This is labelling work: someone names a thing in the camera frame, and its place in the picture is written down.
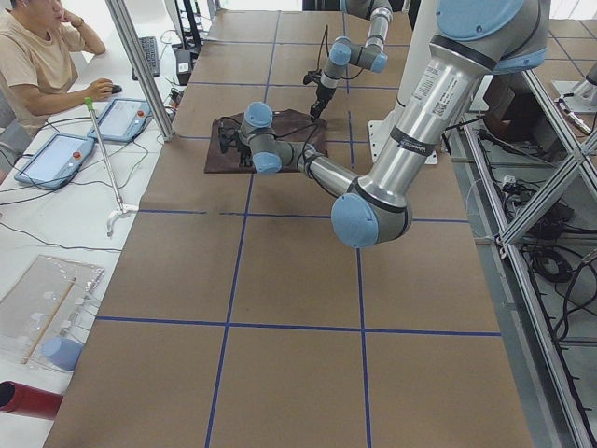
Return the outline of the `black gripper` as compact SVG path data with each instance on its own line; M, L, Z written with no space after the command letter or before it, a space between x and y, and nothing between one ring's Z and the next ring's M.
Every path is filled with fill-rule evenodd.
M251 153L251 149L250 147L244 143L240 138L236 139L236 148L239 152L239 167L253 167L253 160L252 160L252 156L248 155L246 157L245 154L250 154Z
M316 89L316 101L310 108L310 115L314 119L319 119L325 110L320 106L327 106L333 98L333 89L324 85L319 85Z

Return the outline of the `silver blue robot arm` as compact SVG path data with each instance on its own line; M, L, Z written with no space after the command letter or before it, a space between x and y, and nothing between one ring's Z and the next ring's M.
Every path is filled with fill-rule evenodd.
M340 81L344 79L349 65L360 71L380 73L387 65L384 52L388 29L393 20L394 7L390 1L340 1L340 10L349 15L369 21L368 36L362 45L355 44L348 36L335 39L323 67L308 71L303 84L316 84L316 100L310 107L312 120L318 120L333 98Z
M395 240L410 227L410 184L441 135L455 121L473 86L488 75L517 73L546 57L547 1L424 1L410 55L427 65L391 116L391 130L371 170L357 175L303 142L278 138L270 107L250 104L239 127L255 169L273 174L294 167L335 197L333 230L355 248Z

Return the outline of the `person's hand on mouse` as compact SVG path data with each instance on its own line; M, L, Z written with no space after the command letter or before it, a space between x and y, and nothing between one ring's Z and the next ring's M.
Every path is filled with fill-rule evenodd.
M99 78L91 82L86 89L86 96L92 101L102 101L113 94L114 84L110 79Z

